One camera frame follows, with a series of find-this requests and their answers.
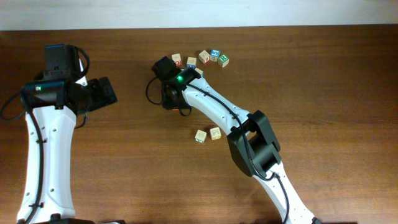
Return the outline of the wooden block green V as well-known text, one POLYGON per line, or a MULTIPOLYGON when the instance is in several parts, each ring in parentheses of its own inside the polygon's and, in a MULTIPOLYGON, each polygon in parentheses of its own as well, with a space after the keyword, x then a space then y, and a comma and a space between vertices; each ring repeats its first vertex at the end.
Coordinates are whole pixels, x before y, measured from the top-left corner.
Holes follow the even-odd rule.
POLYGON ((195 135, 195 140, 200 143, 204 143, 206 139, 206 132, 202 130, 198 130, 195 135))

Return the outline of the wooden block yellow side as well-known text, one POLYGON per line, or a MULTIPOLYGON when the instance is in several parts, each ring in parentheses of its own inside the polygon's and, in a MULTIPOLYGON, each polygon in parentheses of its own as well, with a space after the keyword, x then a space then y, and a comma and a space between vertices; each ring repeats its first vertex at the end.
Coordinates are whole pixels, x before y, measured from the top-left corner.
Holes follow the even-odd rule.
POLYGON ((211 128, 210 136, 212 140, 220 139, 221 138, 220 128, 219 127, 211 128))

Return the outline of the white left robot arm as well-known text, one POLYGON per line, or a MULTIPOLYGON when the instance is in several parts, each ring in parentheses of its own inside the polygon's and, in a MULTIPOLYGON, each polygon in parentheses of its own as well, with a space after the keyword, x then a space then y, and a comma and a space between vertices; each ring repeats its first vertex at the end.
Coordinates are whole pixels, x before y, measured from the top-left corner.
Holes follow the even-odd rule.
POLYGON ((84 223, 70 185, 78 115, 117 102, 108 78, 87 80, 90 58, 74 45, 45 47, 45 70, 20 91, 29 134, 27 176, 18 223, 84 223))

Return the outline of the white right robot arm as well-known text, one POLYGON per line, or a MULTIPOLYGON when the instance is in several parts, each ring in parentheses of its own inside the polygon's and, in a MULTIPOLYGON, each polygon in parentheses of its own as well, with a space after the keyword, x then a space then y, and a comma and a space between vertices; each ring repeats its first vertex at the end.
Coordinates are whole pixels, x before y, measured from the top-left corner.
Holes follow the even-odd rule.
POLYGON ((224 131, 231 157, 240 171, 264 188, 282 223, 319 223, 290 183, 280 156, 280 144, 267 116, 250 113, 215 91, 192 68, 181 69, 163 57, 151 68, 161 82, 161 105, 166 110, 196 108, 224 131))

